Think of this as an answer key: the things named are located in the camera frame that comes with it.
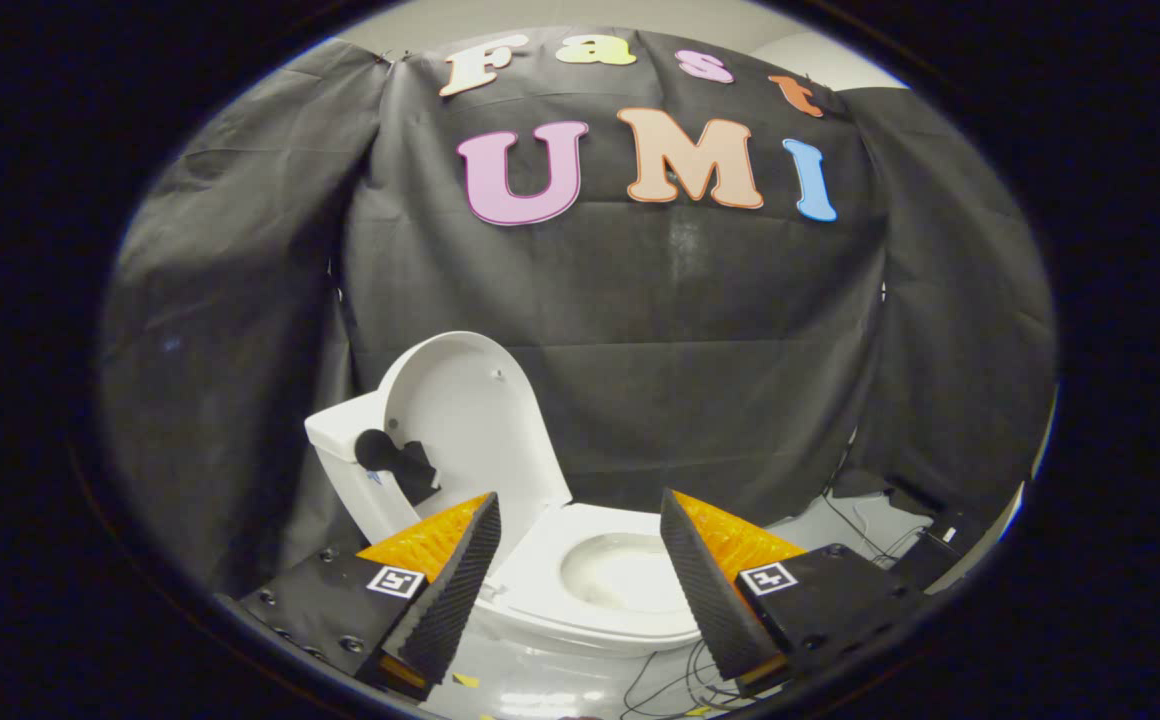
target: floor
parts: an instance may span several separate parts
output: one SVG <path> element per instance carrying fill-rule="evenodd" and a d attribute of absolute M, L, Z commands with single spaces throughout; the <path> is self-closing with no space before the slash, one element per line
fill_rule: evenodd
<path fill-rule="evenodd" d="M 804 548 L 839 541 L 869 559 L 877 557 L 880 552 L 844 517 L 863 530 L 869 541 L 890 548 L 896 557 L 918 541 L 915 528 L 931 524 L 931 519 L 896 510 L 885 496 L 873 495 L 818 499 L 798 518 L 782 519 L 768 530 Z M 688 676 L 689 661 L 698 676 Z M 452 720 L 635 720 L 686 712 L 718 717 L 726 711 L 709 707 L 709 703 L 730 701 L 731 707 L 749 703 L 726 694 L 735 692 L 735 684 L 718 676 L 703 643 L 643 657 L 570 655 L 501 638 L 479 611 L 470 616 L 451 674 L 420 707 Z M 775 692 L 777 688 L 762 697 Z"/>

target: toilet tank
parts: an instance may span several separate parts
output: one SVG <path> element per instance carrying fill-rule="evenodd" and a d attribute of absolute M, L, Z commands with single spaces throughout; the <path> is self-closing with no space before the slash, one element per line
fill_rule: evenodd
<path fill-rule="evenodd" d="M 476 333 L 438 334 L 412 347 L 380 386 L 305 421 L 329 481 L 369 541 L 495 490 L 501 544 L 492 570 L 549 507 L 566 506 L 563 478 L 544 417 L 521 365 Z M 379 429 L 394 445 L 419 441 L 438 471 L 438 492 L 412 507 L 392 473 L 368 473 L 353 445 Z"/>
<path fill-rule="evenodd" d="M 364 430 L 384 429 L 384 424 L 382 397 L 375 392 L 328 407 L 305 420 L 305 432 L 332 487 L 336 488 L 353 523 L 372 544 L 420 521 L 393 473 L 362 468 L 353 452 L 353 443 Z"/>

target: toilet seat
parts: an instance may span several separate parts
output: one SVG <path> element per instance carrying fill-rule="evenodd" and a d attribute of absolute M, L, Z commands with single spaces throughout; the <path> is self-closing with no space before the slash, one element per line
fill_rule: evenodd
<path fill-rule="evenodd" d="M 557 507 L 544 512 L 513 548 L 501 568 L 490 575 L 476 605 L 510 624 L 536 625 L 553 645 L 597 643 L 610 653 L 645 655 L 668 650 L 699 639 L 686 597 L 672 576 L 668 557 L 662 555 L 667 577 L 664 586 L 668 611 L 612 610 L 577 597 L 563 577 L 567 553 L 581 543 L 607 536 L 638 536 L 664 547 L 659 539 L 659 516 L 652 512 L 616 510 L 611 507 Z"/>
<path fill-rule="evenodd" d="M 650 562 L 650 575 L 664 577 L 672 610 L 602 608 L 567 588 L 561 562 L 579 544 L 608 537 L 621 551 L 632 539 L 619 537 L 631 536 L 647 538 L 638 539 L 645 550 L 645 543 L 659 543 L 659 515 L 571 502 L 530 383 L 496 342 L 476 333 L 438 334 L 398 357 L 375 392 L 320 410 L 305 428 L 336 494 L 372 543 L 495 490 L 501 543 L 474 610 L 520 641 L 592 655 L 647 655 L 699 638 L 686 598 L 675 605 L 681 588 L 667 553 L 664 565 L 645 552 L 632 555 Z M 362 468 L 353 445 L 368 429 L 383 430 L 399 448 L 423 443 L 438 471 L 438 492 L 412 506 L 387 470 Z M 602 566 L 602 552 L 595 562 Z"/>

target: white toilet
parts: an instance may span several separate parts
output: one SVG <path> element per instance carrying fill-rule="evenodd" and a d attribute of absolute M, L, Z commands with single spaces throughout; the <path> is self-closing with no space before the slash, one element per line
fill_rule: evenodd
<path fill-rule="evenodd" d="M 640 656 L 699 639 L 659 515 L 571 503 L 530 383 L 496 342 L 466 332 L 412 347 L 368 395 L 305 421 L 339 497 L 369 541 L 495 490 L 501 543 L 474 614 L 543 650 Z M 353 446 L 379 429 L 419 441 L 437 495 L 412 507 Z"/>

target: cable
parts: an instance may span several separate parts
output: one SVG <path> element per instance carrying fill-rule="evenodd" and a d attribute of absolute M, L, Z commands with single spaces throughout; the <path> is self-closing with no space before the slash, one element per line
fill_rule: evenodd
<path fill-rule="evenodd" d="M 705 683 L 704 678 L 699 677 L 699 670 L 702 670 L 702 667 L 699 667 L 699 657 L 704 656 L 704 652 L 703 650 L 704 650 L 703 647 L 699 648 L 699 653 L 696 653 L 695 660 L 694 661 L 689 661 L 689 662 L 691 662 L 690 670 L 691 670 L 691 674 L 695 675 L 696 682 L 698 682 L 701 685 L 703 685 L 704 689 L 708 689 L 708 691 L 712 691 L 712 696 L 709 697 L 709 700 L 704 700 L 704 698 L 695 697 L 695 693 L 691 692 L 691 681 L 687 679 L 686 681 L 686 692 L 688 692 L 688 694 L 690 694 L 691 700 L 695 700 L 699 705 L 712 707 L 715 710 L 735 710 L 735 707 L 744 707 L 744 706 L 730 705 L 732 701 L 739 701 L 739 700 L 753 701 L 752 698 L 746 698 L 746 697 L 744 697 L 744 696 L 741 696 L 739 693 L 732 693 L 732 692 L 727 692 L 727 691 L 722 691 L 722 689 L 717 688 L 716 685 L 711 685 L 711 684 Z M 727 701 L 723 701 L 723 703 L 716 703 L 716 701 L 713 701 L 713 700 L 717 700 L 717 697 L 720 696 L 720 694 L 731 696 L 732 698 L 734 698 L 734 700 L 727 700 Z"/>
<path fill-rule="evenodd" d="M 897 547 L 900 547 L 900 544 L 904 543 L 904 541 L 906 541 L 906 539 L 909 539 L 909 537 L 913 536 L 914 533 L 918 533 L 920 536 L 922 532 L 919 532 L 919 530 L 926 530 L 926 529 L 927 529 L 927 525 L 918 525 L 918 528 L 909 529 L 908 532 L 905 532 L 905 534 L 900 536 L 900 538 L 897 539 L 897 541 L 891 543 L 891 547 L 887 547 L 886 555 L 873 557 L 873 562 L 877 562 L 878 560 L 882 560 L 884 557 L 891 557 L 892 560 L 899 561 L 899 559 L 897 559 L 897 557 L 892 557 L 892 555 L 890 555 L 890 553 L 892 551 L 894 551 Z"/>
<path fill-rule="evenodd" d="M 696 643 L 696 647 L 703 647 L 703 646 L 704 646 L 704 641 L 698 641 Z M 695 652 L 696 652 L 696 648 L 693 647 L 691 648 L 691 655 L 694 655 Z M 677 683 L 681 683 L 682 681 L 688 681 L 690 678 L 690 671 L 688 671 L 684 675 L 679 676 L 679 678 L 670 679 L 670 682 L 664 684 L 664 686 L 661 689 L 658 689 L 658 691 L 655 691 L 654 693 L 650 694 L 647 698 L 645 698 L 645 700 L 640 700 L 636 705 L 629 705 L 629 693 L 631 693 L 631 692 L 635 691 L 636 685 L 638 685 L 638 681 L 643 679 L 643 675 L 647 674 L 647 669 L 648 669 L 650 664 L 652 664 L 652 659 L 655 657 L 658 653 L 659 653 L 659 650 L 650 653 L 650 655 L 647 656 L 647 662 L 645 662 L 645 664 L 643 664 L 643 669 L 638 672 L 638 676 L 636 676 L 635 682 L 632 682 L 629 685 L 629 689 L 626 689 L 626 691 L 625 691 L 625 698 L 624 698 L 624 700 L 625 700 L 625 711 L 621 712 L 619 720 L 625 720 L 625 717 L 629 715 L 630 712 L 636 712 L 636 714 L 641 715 L 641 717 L 658 717 L 659 720 L 676 720 L 677 717 L 686 717 L 686 714 L 688 714 L 688 712 L 694 711 L 696 707 L 699 706 L 699 705 L 693 705 L 691 707 L 686 708 L 682 712 L 670 712 L 669 714 L 665 714 L 664 712 L 643 712 L 643 711 L 638 710 L 640 706 L 647 705 L 648 701 L 655 700 L 657 697 L 659 697 L 660 693 L 662 693 L 664 691 L 667 691 L 667 689 L 673 688 L 673 685 L 676 685 Z"/>
<path fill-rule="evenodd" d="M 828 506 L 833 512 L 838 512 L 839 518 L 841 518 L 846 524 L 850 525 L 850 528 L 855 530 L 855 534 L 858 534 L 860 537 L 864 538 L 864 541 L 869 543 L 869 547 L 872 547 L 873 551 L 877 551 L 878 557 L 885 557 L 885 559 L 887 560 L 900 560 L 899 557 L 887 555 L 887 553 L 883 551 L 882 547 L 878 547 L 877 544 L 873 544 L 873 541 L 869 539 L 869 536 L 864 534 L 864 530 L 855 528 L 855 523 L 853 523 L 853 521 L 848 518 L 848 516 L 842 515 L 842 512 L 836 507 L 833 507 L 833 503 L 828 500 L 828 486 L 824 486 L 824 492 L 821 492 L 821 497 L 824 499 L 825 506 Z"/>

